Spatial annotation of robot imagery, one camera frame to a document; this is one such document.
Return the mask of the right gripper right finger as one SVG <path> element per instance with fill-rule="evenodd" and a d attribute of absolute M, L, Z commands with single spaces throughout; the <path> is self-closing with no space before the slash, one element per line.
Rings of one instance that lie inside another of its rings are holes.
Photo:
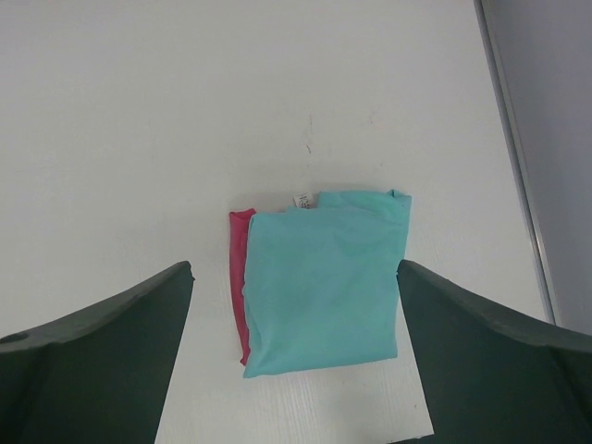
<path fill-rule="evenodd" d="M 424 443 L 588 443 L 591 338 L 404 260 L 401 305 L 433 434 Z"/>

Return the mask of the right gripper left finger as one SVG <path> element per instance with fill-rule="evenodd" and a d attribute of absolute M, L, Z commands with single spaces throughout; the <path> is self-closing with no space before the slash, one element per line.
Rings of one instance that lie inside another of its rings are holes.
<path fill-rule="evenodd" d="M 191 304 L 191 265 L 1 339 L 4 443 L 153 443 Z"/>

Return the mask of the teal t shirt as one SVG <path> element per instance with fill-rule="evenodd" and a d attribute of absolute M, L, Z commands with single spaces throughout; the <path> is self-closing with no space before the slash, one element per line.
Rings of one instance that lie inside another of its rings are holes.
<path fill-rule="evenodd" d="M 397 357 L 397 269 L 411 209 L 400 191 L 322 191 L 314 208 L 251 218 L 244 377 Z"/>

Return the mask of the pink t shirt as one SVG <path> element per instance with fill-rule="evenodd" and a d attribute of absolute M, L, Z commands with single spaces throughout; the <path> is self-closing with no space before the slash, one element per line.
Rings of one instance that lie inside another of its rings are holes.
<path fill-rule="evenodd" d="M 255 214 L 256 211 L 252 208 L 230 212 L 228 214 L 230 297 L 240 340 L 242 352 L 240 363 L 242 365 L 247 364 L 251 352 L 249 345 L 250 332 L 246 321 L 243 288 L 249 228 L 251 219 Z"/>

